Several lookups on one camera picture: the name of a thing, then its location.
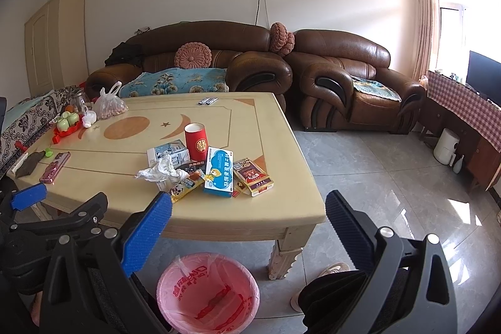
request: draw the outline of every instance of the phone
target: phone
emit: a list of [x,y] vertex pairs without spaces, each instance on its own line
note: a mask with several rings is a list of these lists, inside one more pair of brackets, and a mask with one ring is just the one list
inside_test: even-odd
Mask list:
[[68,161],[71,154],[69,152],[61,152],[56,155],[51,164],[47,166],[44,174],[40,177],[40,182],[51,184],[58,175],[59,171],[63,168],[64,163]]

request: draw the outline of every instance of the tv monitor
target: tv monitor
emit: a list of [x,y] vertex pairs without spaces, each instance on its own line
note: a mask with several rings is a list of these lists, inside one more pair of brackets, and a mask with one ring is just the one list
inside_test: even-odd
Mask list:
[[501,63],[470,51],[467,84],[501,106]]

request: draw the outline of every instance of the blue gripper pad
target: blue gripper pad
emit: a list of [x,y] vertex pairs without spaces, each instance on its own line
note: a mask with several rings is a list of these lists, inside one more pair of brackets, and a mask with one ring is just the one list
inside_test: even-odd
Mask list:
[[143,267],[171,215],[170,195],[161,193],[124,243],[122,268],[127,277]]
[[23,211],[33,204],[42,201],[47,196],[47,187],[43,183],[28,187],[13,193],[11,206],[13,210]]

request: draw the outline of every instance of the beige table top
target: beige table top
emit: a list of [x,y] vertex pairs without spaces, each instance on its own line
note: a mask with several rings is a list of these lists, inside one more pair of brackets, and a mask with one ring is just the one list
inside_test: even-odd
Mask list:
[[[232,92],[218,94],[210,106],[198,105],[205,96],[124,99],[129,111],[97,121],[57,145],[52,144],[52,130],[46,132],[28,151],[51,146],[55,154],[70,151],[71,157],[54,184],[47,185],[44,202],[70,212],[102,191],[109,202],[104,223],[120,226],[158,193],[155,183],[134,179],[148,167],[146,150],[176,139],[185,142],[184,126],[201,122],[211,146],[233,151],[235,160],[255,160],[275,185],[253,198],[223,198],[198,188],[174,204],[168,228],[182,235],[183,228],[272,229],[324,222],[322,197],[274,95]],[[52,159],[42,159],[30,176],[16,179],[18,187],[37,184]]]

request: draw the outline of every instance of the sofa armrest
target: sofa armrest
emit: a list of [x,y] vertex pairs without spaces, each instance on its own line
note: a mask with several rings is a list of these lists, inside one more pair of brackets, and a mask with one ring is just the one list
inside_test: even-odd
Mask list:
[[122,63],[100,68],[93,72],[85,82],[85,93],[90,99],[99,96],[99,91],[104,87],[108,92],[117,81],[123,85],[135,80],[143,70],[135,65]]
[[400,95],[400,98],[402,98],[401,110],[411,102],[417,102],[421,105],[426,98],[426,90],[419,82],[398,71],[389,68],[376,68],[375,80]]
[[286,60],[303,94],[325,100],[346,115],[353,98],[353,81],[347,71],[314,54],[293,51]]
[[247,51],[233,59],[226,70],[230,91],[272,92],[280,95],[292,84],[292,70],[273,53]]

